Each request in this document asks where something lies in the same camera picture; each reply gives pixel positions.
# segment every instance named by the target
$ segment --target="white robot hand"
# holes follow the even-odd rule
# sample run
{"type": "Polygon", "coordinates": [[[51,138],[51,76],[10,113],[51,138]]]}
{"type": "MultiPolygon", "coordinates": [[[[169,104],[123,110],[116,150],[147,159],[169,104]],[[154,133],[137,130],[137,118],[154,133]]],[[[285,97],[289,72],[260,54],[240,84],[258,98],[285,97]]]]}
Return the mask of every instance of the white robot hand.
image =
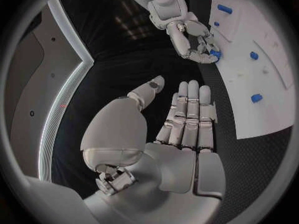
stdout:
{"type": "Polygon", "coordinates": [[[147,123],[145,109],[164,87],[164,78],[153,80],[111,101],[93,118],[86,129],[81,150],[86,165],[98,172],[99,188],[114,194],[134,182],[124,168],[139,161],[145,149],[147,123]]]}
{"type": "Polygon", "coordinates": [[[179,56],[198,63],[213,63],[221,58],[208,28],[200,23],[192,12],[188,12],[185,0],[135,0],[150,12],[150,20],[160,30],[170,36],[179,56]],[[197,50],[192,50],[184,32],[196,36],[197,50]]]}
{"type": "Polygon", "coordinates": [[[172,98],[171,108],[155,143],[193,151],[213,151],[212,121],[217,121],[208,86],[199,88],[192,80],[181,82],[172,98]]]}

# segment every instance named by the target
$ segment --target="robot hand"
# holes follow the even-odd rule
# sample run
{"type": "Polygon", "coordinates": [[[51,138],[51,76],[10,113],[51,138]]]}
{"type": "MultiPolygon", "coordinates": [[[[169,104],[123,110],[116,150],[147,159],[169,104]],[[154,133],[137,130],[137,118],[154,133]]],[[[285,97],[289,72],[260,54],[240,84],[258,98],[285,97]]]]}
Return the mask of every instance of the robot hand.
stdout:
{"type": "Polygon", "coordinates": [[[150,12],[150,20],[170,36],[179,56],[198,63],[217,62],[221,52],[208,28],[200,23],[192,12],[188,12],[185,0],[135,0],[150,12]],[[184,32],[196,36],[197,50],[192,50],[184,32]]]}
{"type": "Polygon", "coordinates": [[[217,121],[217,117],[215,105],[210,105],[210,101],[208,86],[199,88],[194,80],[189,84],[181,82],[155,143],[199,152],[213,151],[212,121],[217,121]]]}
{"type": "Polygon", "coordinates": [[[96,182],[104,193],[112,195],[134,183],[125,169],[139,161],[146,145],[145,109],[164,88],[164,78],[153,80],[103,107],[86,129],[81,150],[86,165],[99,173],[96,182]]]}

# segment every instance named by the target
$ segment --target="humanoid robot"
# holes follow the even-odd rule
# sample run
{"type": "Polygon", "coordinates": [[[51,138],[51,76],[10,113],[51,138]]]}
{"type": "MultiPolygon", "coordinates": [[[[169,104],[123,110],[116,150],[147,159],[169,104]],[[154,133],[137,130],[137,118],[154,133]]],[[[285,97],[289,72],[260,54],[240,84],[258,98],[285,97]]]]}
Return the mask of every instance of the humanoid robot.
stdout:
{"type": "MultiPolygon", "coordinates": [[[[197,63],[220,59],[213,35],[192,12],[187,12],[184,0],[135,1],[150,12],[158,29],[166,29],[182,58],[197,63]],[[190,48],[185,31],[197,37],[197,50],[190,48]]],[[[150,181],[144,174],[153,170],[150,176],[155,177],[154,189],[177,194],[191,191],[195,196],[221,200],[225,177],[221,160],[213,152],[212,124],[217,116],[215,104],[210,104],[210,88],[199,87],[195,80],[181,82],[156,141],[146,144],[147,123],[140,111],[163,88],[164,79],[158,76],[102,108],[82,139],[86,165],[99,173],[97,185],[107,196],[126,194],[129,189],[133,192],[134,186],[149,188],[150,181]]]]}

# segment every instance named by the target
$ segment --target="white pegboard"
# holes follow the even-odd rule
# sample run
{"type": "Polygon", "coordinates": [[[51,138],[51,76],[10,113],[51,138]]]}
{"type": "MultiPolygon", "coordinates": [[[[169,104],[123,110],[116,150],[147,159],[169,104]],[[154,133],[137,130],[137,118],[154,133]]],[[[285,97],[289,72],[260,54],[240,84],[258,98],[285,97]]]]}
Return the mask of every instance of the white pegboard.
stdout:
{"type": "Polygon", "coordinates": [[[267,17],[248,0],[214,0],[212,4],[211,32],[223,53],[217,67],[231,101],[237,138],[265,135],[293,125],[293,76],[279,36],[267,17]],[[231,6],[231,15],[237,11],[239,20],[228,14],[223,22],[215,9],[219,3],[231,6]],[[250,57],[252,51],[259,55],[258,60],[250,57]],[[253,103],[254,94],[261,94],[263,99],[253,103]]]}

